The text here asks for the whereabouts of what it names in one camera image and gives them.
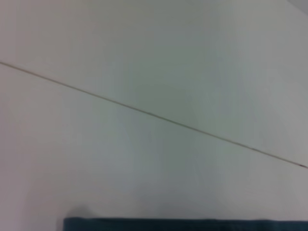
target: thin line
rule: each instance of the thin line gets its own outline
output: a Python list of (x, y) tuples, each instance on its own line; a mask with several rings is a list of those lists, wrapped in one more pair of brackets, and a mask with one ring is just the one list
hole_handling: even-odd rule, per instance
[(303, 168), (308, 169), (308, 166), (306, 166), (306, 165), (302, 165), (302, 164), (299, 164), (299, 163), (297, 163), (297, 162), (294, 162), (294, 161), (291, 161), (291, 160), (288, 160), (288, 159), (285, 159), (285, 158), (282, 158), (282, 157), (279, 157), (279, 156), (276, 156), (276, 155), (273, 155), (273, 154), (270, 154), (270, 153), (261, 151), (261, 150), (259, 150), (259, 149), (249, 147), (249, 146), (247, 146), (247, 145), (245, 145), (245, 144), (241, 144), (241, 143), (238, 143), (238, 142), (235, 142), (235, 141), (232, 141), (232, 140), (229, 140), (229, 139), (226, 139), (226, 138), (223, 138), (223, 137), (220, 137), (220, 136), (217, 136), (217, 135), (208, 133), (208, 132), (206, 132), (206, 131), (202, 131), (202, 130), (199, 130), (199, 129), (197, 129), (197, 128), (190, 127), (190, 126), (188, 126), (188, 125), (185, 125), (185, 124), (182, 124), (182, 123), (179, 123), (179, 122), (176, 122), (176, 121), (173, 121), (173, 120), (164, 118), (164, 117), (159, 116), (159, 115), (155, 115), (155, 114), (150, 113), (150, 112), (146, 112), (146, 111), (141, 110), (141, 109), (138, 109), (138, 108), (136, 108), (136, 107), (129, 106), (129, 105), (126, 105), (126, 104), (124, 104), (124, 103), (120, 103), (120, 102), (115, 101), (115, 100), (112, 100), (112, 99), (108, 99), (108, 98), (106, 98), (106, 97), (97, 95), (97, 94), (95, 94), (95, 93), (91, 93), (91, 92), (85, 91), (85, 90), (83, 90), (83, 89), (70, 86), (70, 85), (68, 85), (68, 84), (59, 82), (59, 81), (57, 81), (57, 80), (53, 80), (53, 79), (51, 79), (51, 78), (42, 76), (42, 75), (37, 74), (37, 73), (35, 73), (35, 72), (25, 70), (25, 69), (23, 69), (23, 68), (21, 68), (21, 67), (17, 67), (17, 66), (12, 65), (12, 64), (7, 64), (7, 63), (4, 63), (4, 62), (2, 62), (2, 61), (0, 61), (0, 64), (1, 64), (1, 65), (4, 65), (4, 66), (7, 66), (7, 67), (10, 67), (10, 68), (13, 68), (13, 69), (16, 69), (16, 70), (19, 70), (19, 71), (22, 71), (22, 72), (25, 72), (25, 73), (27, 73), (27, 74), (30, 74), (30, 75), (33, 75), (33, 76), (36, 76), (36, 77), (45, 79), (45, 80), (47, 80), (47, 81), (50, 81), (50, 82), (53, 82), (53, 83), (62, 85), (62, 86), (64, 86), (64, 87), (71, 88), (71, 89), (74, 89), (74, 90), (78, 90), (78, 91), (83, 92), (83, 93), (85, 93), (85, 94), (88, 94), (88, 95), (91, 95), (91, 96), (94, 96), (94, 97), (97, 97), (97, 98), (100, 98), (100, 99), (103, 99), (103, 100), (107, 100), (107, 101), (109, 101), (109, 102), (112, 102), (112, 103), (121, 105), (121, 106), (123, 106), (123, 107), (130, 108), (130, 109), (132, 109), (132, 110), (135, 110), (135, 111), (138, 111), (138, 112), (141, 112), (141, 113), (144, 113), (144, 114), (147, 114), (147, 115), (150, 115), (150, 116), (153, 116), (153, 117), (162, 119), (162, 120), (167, 121), (167, 122), (170, 122), (170, 123), (172, 123), (172, 124), (176, 124), (176, 125), (179, 125), (179, 126), (181, 126), (181, 127), (188, 128), (188, 129), (190, 129), (190, 130), (194, 130), (194, 131), (200, 132), (200, 133), (202, 133), (202, 134), (205, 134), (205, 135), (214, 137), (214, 138), (219, 139), (219, 140), (221, 140), (221, 141), (225, 141), (225, 142), (228, 142), (228, 143), (232, 143), (232, 144), (235, 144), (235, 145), (237, 145), (237, 146), (241, 146), (241, 147), (243, 147), (243, 148), (247, 148), (247, 149), (250, 149), (250, 150), (252, 150), (252, 151), (255, 151), (255, 152), (258, 152), (258, 153), (262, 153), (262, 154), (264, 154), (264, 155), (267, 155), (267, 156), (270, 156), (270, 157), (273, 157), (273, 158), (276, 158), (276, 159), (285, 161), (285, 162), (287, 162), (287, 163), (294, 164), (294, 165), (297, 165), (297, 166), (299, 166), (299, 167), (303, 167)]

